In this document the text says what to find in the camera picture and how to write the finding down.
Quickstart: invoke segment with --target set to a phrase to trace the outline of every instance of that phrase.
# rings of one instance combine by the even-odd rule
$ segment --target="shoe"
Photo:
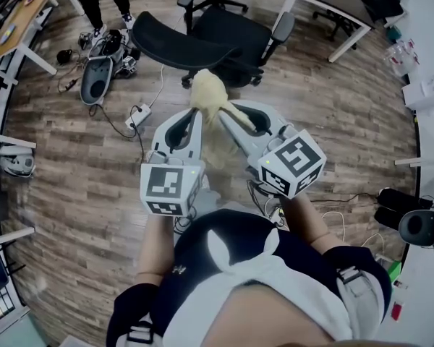
[[[133,24],[135,23],[135,21],[130,13],[123,14],[122,20],[124,21],[125,27],[127,27],[128,30],[131,30],[133,28]]]
[[[104,33],[106,32],[106,25],[103,25],[102,28],[96,28],[93,30],[93,37],[92,37],[92,48],[95,47],[96,43],[103,38]]]

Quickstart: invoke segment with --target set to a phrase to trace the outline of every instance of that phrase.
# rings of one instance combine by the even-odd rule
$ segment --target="plush toy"
[[[224,83],[208,69],[195,75],[190,105],[203,113],[203,158],[215,168],[224,168],[226,160],[238,147],[222,126],[218,112],[231,113],[249,130],[255,130],[254,124],[229,102]]]

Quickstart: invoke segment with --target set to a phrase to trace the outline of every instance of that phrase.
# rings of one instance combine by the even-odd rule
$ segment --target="black cable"
[[[314,202],[343,202],[343,203],[348,203],[351,200],[353,200],[354,198],[357,198],[359,195],[367,195],[368,197],[371,197],[373,199],[376,199],[376,196],[370,193],[358,193],[355,194],[351,199],[349,200],[311,200],[312,203]]]
[[[70,88],[65,88],[64,90],[61,90],[61,89],[59,88],[59,86],[60,86],[60,84],[61,84],[61,80],[62,80],[64,77],[68,76],[69,74],[73,73],[73,71],[74,71],[76,68],[78,68],[79,65],[83,64],[83,63],[80,62],[80,59],[82,58],[82,55],[81,55],[78,51],[73,51],[73,53],[76,53],[76,54],[78,55],[77,60],[75,61],[74,66],[73,66],[69,71],[67,71],[65,74],[63,74],[63,75],[58,79],[58,85],[57,85],[57,87],[58,87],[58,92],[59,92],[60,94],[65,93],[66,91],[69,91],[69,90],[71,89],[71,87],[72,87],[72,86],[71,86]],[[78,81],[79,78],[80,78],[80,77],[78,77],[78,78],[75,79],[75,80],[72,80],[71,82],[73,82],[73,81],[76,82],[76,81]]]
[[[182,235],[185,232],[186,228],[188,226],[190,226],[190,224],[196,219],[196,216],[197,216],[196,208],[195,208],[195,206],[191,206],[191,208],[194,210],[194,213],[190,213],[186,217],[175,217],[175,219],[174,219],[174,233],[175,234]],[[180,220],[183,218],[187,220],[187,222],[184,225],[182,225],[182,223],[180,222]]]
[[[140,110],[139,106],[133,106],[130,109],[130,118],[132,118],[132,112],[134,109]],[[134,137],[136,137],[138,135],[138,140],[140,141],[140,147],[142,148],[142,157],[141,157],[141,161],[140,164],[143,163],[143,160],[145,159],[145,149],[143,148],[143,141],[142,141],[142,137],[140,136],[140,133],[138,132],[138,128],[137,126],[132,122],[130,125],[133,126],[133,129],[135,131],[135,133],[130,136],[130,135],[125,135],[122,132],[120,132],[112,123],[111,119],[109,118],[109,116],[106,114],[106,112],[104,111],[104,108],[102,106],[100,106],[99,104],[93,104],[89,109],[88,109],[88,115],[90,117],[94,117],[96,115],[96,111],[98,109],[101,109],[101,111],[103,112],[104,116],[106,117],[106,120],[109,122],[109,124],[112,126],[112,128],[114,129],[115,132],[117,132],[119,135],[121,135],[122,137],[124,137],[125,139],[131,140]]]
[[[263,209],[260,206],[259,200],[254,193],[256,183],[253,180],[247,180],[246,182],[247,182],[247,190],[249,191],[249,194],[251,196],[252,201],[254,202],[255,206],[259,209],[260,213],[262,213],[262,216],[265,217],[265,212],[263,212]]]
[[[139,106],[133,106],[133,107],[131,107],[131,109],[130,109],[130,118],[132,118],[132,111],[133,111],[134,108],[136,108],[137,111],[139,111],[139,112],[142,111],[142,109]],[[142,148],[142,159],[140,161],[140,164],[142,164],[143,163],[143,159],[145,158],[145,149],[143,149],[143,141],[142,141],[142,138],[140,136],[140,133],[138,132],[137,125],[134,122],[132,122],[130,124],[130,126],[133,127],[133,129],[135,130],[136,134],[138,135],[138,140],[140,141],[140,147]]]

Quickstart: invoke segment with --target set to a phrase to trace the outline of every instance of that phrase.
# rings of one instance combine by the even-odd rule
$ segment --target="white box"
[[[321,175],[326,156],[306,130],[258,161],[259,180],[293,198]]]
[[[152,215],[188,216],[201,187],[200,166],[144,163],[140,176],[140,200]]]

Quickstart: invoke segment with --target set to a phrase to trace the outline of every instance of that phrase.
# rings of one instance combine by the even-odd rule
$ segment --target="strap buckle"
[[[153,325],[145,320],[139,321],[136,325],[130,328],[130,333],[127,335],[129,342],[153,344]]]
[[[345,270],[338,271],[338,275],[341,278],[344,285],[354,281],[355,279],[363,276],[362,272],[359,271],[355,266],[349,267]]]

